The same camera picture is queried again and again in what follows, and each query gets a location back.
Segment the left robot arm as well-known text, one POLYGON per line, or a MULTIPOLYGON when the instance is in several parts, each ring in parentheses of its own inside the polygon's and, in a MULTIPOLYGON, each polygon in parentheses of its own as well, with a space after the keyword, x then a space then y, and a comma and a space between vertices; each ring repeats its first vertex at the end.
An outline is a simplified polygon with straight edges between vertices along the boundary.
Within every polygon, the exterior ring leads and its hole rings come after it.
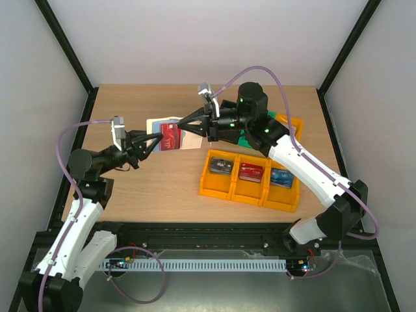
POLYGON ((103 174, 129 164, 137 169, 161 141, 162 133, 124 132, 116 144, 97 152, 76 149, 68 159, 75 193, 70 213, 54 243, 32 272, 24 272, 19 289, 27 311, 77 311, 84 289, 120 238, 121 225, 91 230, 112 194, 113 179, 103 174))

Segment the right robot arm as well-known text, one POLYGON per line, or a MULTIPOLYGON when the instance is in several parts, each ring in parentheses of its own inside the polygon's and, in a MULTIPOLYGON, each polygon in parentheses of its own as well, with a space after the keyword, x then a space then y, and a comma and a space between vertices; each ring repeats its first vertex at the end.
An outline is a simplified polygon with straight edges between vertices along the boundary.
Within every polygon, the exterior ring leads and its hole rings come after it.
POLYGON ((314 218, 295 222, 283 239, 285 250, 299 254, 306 243, 329 238, 336 241, 352 236, 351 229, 363 218, 368 187, 361 180, 351 182, 323 165, 290 134, 290 127, 268 114, 268 96, 258 83, 239 86, 237 101, 219 105, 213 89, 198 87, 203 107, 179 121, 178 127, 208 141, 223 134, 244 131, 251 147, 284 166, 306 185, 325 207, 314 218))

